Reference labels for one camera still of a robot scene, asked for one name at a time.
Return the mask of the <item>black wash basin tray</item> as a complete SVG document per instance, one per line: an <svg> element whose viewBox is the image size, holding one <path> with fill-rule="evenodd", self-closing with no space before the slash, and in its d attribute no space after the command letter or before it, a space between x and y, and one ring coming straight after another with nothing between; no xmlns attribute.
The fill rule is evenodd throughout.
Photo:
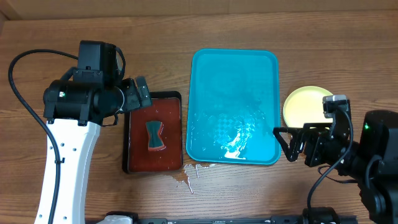
<svg viewBox="0 0 398 224"><path fill-rule="evenodd" d="M124 115L124 149L122 169L125 173L179 170L182 155L182 97L177 91L152 92L152 106ZM161 151L148 151L146 122L164 125Z"/></svg>

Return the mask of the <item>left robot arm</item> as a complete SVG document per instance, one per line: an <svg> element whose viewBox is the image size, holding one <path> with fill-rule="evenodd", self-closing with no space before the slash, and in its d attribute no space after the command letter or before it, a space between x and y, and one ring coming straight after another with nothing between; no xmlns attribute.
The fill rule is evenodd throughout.
<svg viewBox="0 0 398 224"><path fill-rule="evenodd" d="M121 49L82 40L78 64L44 92L47 158L36 223L84 223L95 144L107 117L151 106L144 77L124 78Z"/></svg>

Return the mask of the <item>teal plastic tray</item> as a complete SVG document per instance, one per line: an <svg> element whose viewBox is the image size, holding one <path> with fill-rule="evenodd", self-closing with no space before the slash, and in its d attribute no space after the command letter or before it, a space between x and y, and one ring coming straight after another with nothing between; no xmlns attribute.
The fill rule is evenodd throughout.
<svg viewBox="0 0 398 224"><path fill-rule="evenodd" d="M187 154L196 161L270 166L281 155L279 64L266 50L201 49L192 58Z"/></svg>

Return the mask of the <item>yellow-green plate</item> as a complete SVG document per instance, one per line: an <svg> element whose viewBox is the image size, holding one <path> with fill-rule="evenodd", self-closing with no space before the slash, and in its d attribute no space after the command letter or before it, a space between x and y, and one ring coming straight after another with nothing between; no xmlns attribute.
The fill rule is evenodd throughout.
<svg viewBox="0 0 398 224"><path fill-rule="evenodd" d="M305 123L331 123L323 114L323 97L332 93L318 86L303 86L294 90L285 100L283 117L290 128L302 128Z"/></svg>

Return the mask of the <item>green orange sponge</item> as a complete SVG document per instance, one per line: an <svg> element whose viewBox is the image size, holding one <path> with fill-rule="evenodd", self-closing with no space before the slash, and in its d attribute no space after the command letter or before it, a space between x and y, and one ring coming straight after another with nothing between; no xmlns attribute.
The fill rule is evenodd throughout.
<svg viewBox="0 0 398 224"><path fill-rule="evenodd" d="M148 151L161 151L166 148L162 140L163 123L161 121L146 122L146 130L148 133Z"/></svg>

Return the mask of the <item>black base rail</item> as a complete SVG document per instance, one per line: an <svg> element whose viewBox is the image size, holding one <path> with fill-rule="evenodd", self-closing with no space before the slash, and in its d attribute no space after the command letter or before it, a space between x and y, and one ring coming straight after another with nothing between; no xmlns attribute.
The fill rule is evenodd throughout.
<svg viewBox="0 0 398 224"><path fill-rule="evenodd" d="M358 224L355 216L339 216L332 208L320 208L323 221L311 220L307 209L301 215L273 215L265 218L193 218L171 220L166 218L142 218L132 212L108 212L99 223L128 223L128 224L303 224L303 223L341 223Z"/></svg>

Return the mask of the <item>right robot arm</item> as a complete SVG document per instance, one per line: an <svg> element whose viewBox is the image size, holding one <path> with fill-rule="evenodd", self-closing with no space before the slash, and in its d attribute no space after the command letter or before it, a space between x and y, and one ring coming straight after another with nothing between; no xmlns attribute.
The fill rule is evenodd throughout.
<svg viewBox="0 0 398 224"><path fill-rule="evenodd" d="M305 123L302 128L277 127L273 134L290 162L305 154L305 165L327 170L308 193L337 170L357 184L361 201L375 223L397 223L397 113L366 113L359 142L354 141L350 100L345 95L323 97L323 113L331 123Z"/></svg>

